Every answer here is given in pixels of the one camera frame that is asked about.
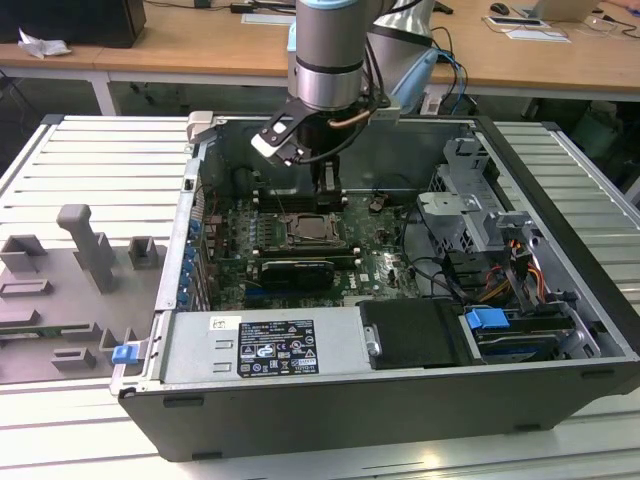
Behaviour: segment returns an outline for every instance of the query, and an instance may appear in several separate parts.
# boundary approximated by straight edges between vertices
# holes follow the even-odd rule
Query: blue cable
[[[464,78],[462,69],[460,68],[460,64],[458,64],[458,62],[451,55],[449,55],[447,52],[444,52],[443,50],[438,50],[438,53],[447,59],[451,66],[456,70],[456,74],[460,79],[460,84],[458,87],[458,98],[453,108],[451,109],[451,114],[453,115],[456,111],[456,108],[458,108],[458,105],[460,104],[460,100],[462,100],[462,92],[465,90],[463,82],[466,82],[466,79]]]

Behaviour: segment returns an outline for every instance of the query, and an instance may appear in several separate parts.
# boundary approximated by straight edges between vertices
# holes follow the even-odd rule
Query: sticker
[[[213,316],[209,319],[209,330],[237,330],[240,322],[242,317],[239,315]]]
[[[241,317],[211,317],[229,319]],[[238,375],[243,378],[319,373],[313,320],[237,322]]]

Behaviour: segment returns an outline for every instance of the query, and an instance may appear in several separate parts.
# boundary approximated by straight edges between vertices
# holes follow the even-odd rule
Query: metal bracket
[[[489,212],[482,225],[489,237],[487,245],[503,246],[502,230],[521,231],[533,225],[533,220],[527,212]]]

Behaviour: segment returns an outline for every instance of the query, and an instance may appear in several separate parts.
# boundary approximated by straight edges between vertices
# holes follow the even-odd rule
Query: desk
[[[218,0],[215,5],[228,3]],[[451,31],[456,56],[469,72],[469,93],[640,101],[639,40],[588,36],[567,23],[560,26],[572,43],[510,40],[481,20],[490,14],[491,0],[445,3],[455,13],[434,13],[431,25]],[[603,7],[616,19],[640,25],[622,8]],[[0,68],[16,77],[89,81],[105,115],[118,111],[111,81],[286,86],[287,27],[243,24],[240,15],[225,10],[149,4],[145,9],[146,29],[131,49],[72,46],[71,55],[38,60],[15,45],[0,45]],[[436,33],[445,48],[446,37]],[[433,83],[448,85],[451,80],[450,67],[438,65]]]
[[[511,40],[491,31],[482,20],[495,15],[489,10],[491,0],[445,3],[455,13],[434,13],[431,26],[445,26],[451,32],[456,58],[469,71],[469,93],[640,101],[640,40],[619,34],[603,37],[583,24],[568,22],[552,22],[552,26],[564,29],[571,43]],[[640,18],[623,8],[607,3],[600,7],[616,20],[640,26]],[[444,32],[436,31],[435,38],[447,48]],[[442,70],[437,69],[435,82],[441,81]]]

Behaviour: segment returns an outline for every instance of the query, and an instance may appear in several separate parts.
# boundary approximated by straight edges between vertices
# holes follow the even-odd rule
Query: blue latch
[[[111,362],[114,365],[135,365],[138,363],[140,345],[118,345],[113,349]]]
[[[509,328],[509,320],[500,308],[474,308],[465,315],[472,330],[476,328]]]

